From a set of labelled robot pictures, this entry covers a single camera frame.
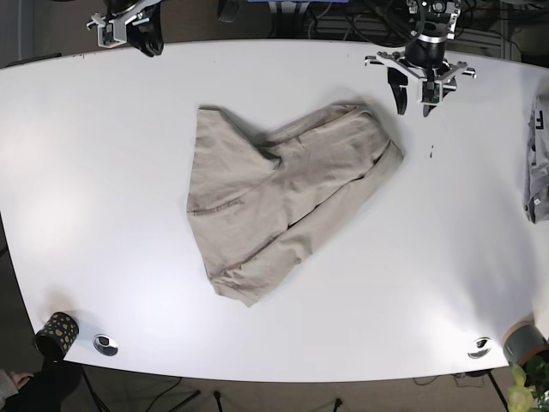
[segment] patterned cup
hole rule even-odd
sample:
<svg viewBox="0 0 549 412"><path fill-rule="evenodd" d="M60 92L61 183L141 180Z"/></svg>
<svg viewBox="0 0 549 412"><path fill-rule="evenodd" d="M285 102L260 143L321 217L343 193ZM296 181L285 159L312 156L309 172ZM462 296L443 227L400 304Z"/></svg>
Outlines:
<svg viewBox="0 0 549 412"><path fill-rule="evenodd" d="M49 360L62 361L78 336L78 324L69 315L56 312L34 337L34 346Z"/></svg>

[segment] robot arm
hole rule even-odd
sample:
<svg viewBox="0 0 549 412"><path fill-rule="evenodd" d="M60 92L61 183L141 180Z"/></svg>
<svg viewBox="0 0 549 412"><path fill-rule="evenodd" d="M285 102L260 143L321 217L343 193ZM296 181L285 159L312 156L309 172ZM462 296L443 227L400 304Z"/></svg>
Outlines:
<svg viewBox="0 0 549 412"><path fill-rule="evenodd" d="M461 11L461 0L407 0L408 11L415 16L420 11L425 16L421 33L413 27L404 52L388 54L384 51L376 56L366 57L366 65L381 64L387 67L387 79L395 97L396 111L404 114L407 108L407 88L411 85L418 95L418 103L423 105L423 115L443 102L450 92L457 90L456 77L467 75L476 77L474 69L465 62L451 64L444 58L446 41L455 37L455 24Z"/></svg>
<svg viewBox="0 0 549 412"><path fill-rule="evenodd" d="M160 26L162 0L105 0L105 16L96 13L87 29L97 28L100 47L113 48L130 43L150 58L164 49Z"/></svg>

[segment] white table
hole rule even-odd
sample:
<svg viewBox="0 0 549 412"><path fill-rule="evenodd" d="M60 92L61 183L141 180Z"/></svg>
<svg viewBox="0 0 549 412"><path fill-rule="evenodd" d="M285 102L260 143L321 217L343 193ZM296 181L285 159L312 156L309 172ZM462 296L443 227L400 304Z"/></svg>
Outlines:
<svg viewBox="0 0 549 412"><path fill-rule="evenodd" d="M364 66L376 51L194 43L0 71L0 211L34 330L66 311L81 326L70 361L280 382L503 366L499 348L468 348L532 308L549 332L549 223L522 211L526 123L549 71L448 54L479 78L458 78L429 118L412 101L399 117L385 69ZM185 217L196 109L271 130L361 99L405 151L400 171L266 299L217 296ZM116 356L95 351L98 333Z"/></svg>

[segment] beige shorts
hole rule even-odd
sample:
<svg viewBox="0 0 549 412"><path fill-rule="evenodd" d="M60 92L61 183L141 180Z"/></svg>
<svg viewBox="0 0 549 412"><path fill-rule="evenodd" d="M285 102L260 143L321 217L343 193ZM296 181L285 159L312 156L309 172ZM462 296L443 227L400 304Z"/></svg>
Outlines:
<svg viewBox="0 0 549 412"><path fill-rule="evenodd" d="M402 163L367 106L328 106L254 144L198 112L187 216L217 294L252 306Z"/></svg>

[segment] green plant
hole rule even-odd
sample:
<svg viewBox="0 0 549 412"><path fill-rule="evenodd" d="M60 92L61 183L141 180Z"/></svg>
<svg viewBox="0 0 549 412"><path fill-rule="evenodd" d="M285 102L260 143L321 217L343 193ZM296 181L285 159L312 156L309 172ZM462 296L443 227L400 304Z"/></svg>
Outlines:
<svg viewBox="0 0 549 412"><path fill-rule="evenodd" d="M525 368L526 372L518 365L511 365L515 383L508 389L509 411L549 412L549 365L536 355L526 362ZM529 387L525 386L527 376Z"/></svg>

